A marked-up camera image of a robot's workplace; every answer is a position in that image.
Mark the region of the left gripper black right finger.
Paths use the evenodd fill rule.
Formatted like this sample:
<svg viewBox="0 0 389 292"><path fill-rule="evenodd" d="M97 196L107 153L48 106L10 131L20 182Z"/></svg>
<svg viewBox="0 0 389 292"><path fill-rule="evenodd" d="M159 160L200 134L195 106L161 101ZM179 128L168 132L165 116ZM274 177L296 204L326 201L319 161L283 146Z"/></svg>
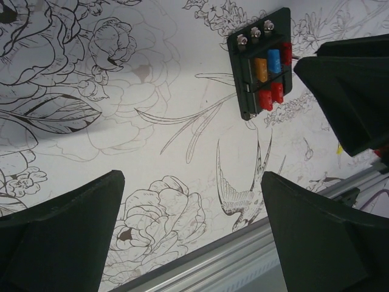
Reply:
<svg viewBox="0 0 389 292"><path fill-rule="evenodd" d="M261 182L288 291L388 291L388 219L274 172Z"/></svg>

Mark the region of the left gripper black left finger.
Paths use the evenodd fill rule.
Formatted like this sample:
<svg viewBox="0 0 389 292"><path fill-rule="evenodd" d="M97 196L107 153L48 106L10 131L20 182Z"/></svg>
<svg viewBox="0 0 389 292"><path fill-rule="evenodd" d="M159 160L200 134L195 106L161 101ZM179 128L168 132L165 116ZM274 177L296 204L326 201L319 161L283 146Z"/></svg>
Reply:
<svg viewBox="0 0 389 292"><path fill-rule="evenodd" d="M1 217L1 291L98 291L124 187L112 170Z"/></svg>

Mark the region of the red fuse from pair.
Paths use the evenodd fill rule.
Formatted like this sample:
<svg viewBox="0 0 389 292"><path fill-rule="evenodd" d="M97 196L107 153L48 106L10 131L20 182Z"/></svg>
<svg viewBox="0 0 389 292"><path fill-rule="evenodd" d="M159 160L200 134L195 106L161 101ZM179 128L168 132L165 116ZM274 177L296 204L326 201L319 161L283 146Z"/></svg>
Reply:
<svg viewBox="0 0 389 292"><path fill-rule="evenodd" d="M292 64L292 44L291 43L282 42L280 44L280 56L283 65L290 66Z"/></svg>

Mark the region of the blue fuse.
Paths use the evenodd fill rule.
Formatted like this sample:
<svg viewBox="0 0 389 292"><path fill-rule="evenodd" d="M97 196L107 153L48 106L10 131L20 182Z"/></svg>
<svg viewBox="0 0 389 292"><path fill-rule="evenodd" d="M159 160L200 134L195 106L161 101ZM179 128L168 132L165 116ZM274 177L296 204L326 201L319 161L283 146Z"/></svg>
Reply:
<svg viewBox="0 0 389 292"><path fill-rule="evenodd" d="M267 51L268 69L275 74L281 72L280 51L278 49L270 49Z"/></svg>

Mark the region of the black fuse box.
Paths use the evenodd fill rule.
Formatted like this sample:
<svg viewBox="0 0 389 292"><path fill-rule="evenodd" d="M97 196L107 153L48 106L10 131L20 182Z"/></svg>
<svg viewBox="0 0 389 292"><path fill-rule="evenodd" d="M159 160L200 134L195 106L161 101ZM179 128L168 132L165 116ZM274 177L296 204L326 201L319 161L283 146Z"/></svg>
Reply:
<svg viewBox="0 0 389 292"><path fill-rule="evenodd" d="M282 104L292 90L291 10L254 21L227 38L236 96L243 120Z"/></svg>

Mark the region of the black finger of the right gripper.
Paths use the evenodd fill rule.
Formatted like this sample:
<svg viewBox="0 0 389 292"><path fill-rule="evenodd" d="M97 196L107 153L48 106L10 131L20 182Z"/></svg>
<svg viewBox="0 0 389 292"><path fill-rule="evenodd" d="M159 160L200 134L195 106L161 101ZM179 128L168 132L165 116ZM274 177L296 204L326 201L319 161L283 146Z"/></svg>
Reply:
<svg viewBox="0 0 389 292"><path fill-rule="evenodd" d="M350 156L388 148L387 34L322 44L294 72Z"/></svg>

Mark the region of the orange fuse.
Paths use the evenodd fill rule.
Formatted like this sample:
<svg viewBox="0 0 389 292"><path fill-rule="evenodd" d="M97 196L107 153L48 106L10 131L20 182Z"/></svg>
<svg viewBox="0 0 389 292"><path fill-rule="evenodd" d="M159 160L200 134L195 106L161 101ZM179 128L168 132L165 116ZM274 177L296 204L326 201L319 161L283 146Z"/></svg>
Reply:
<svg viewBox="0 0 389 292"><path fill-rule="evenodd" d="M268 81L268 73L267 73L267 60L265 58L255 58L255 73L257 79L261 83L265 83Z"/></svg>

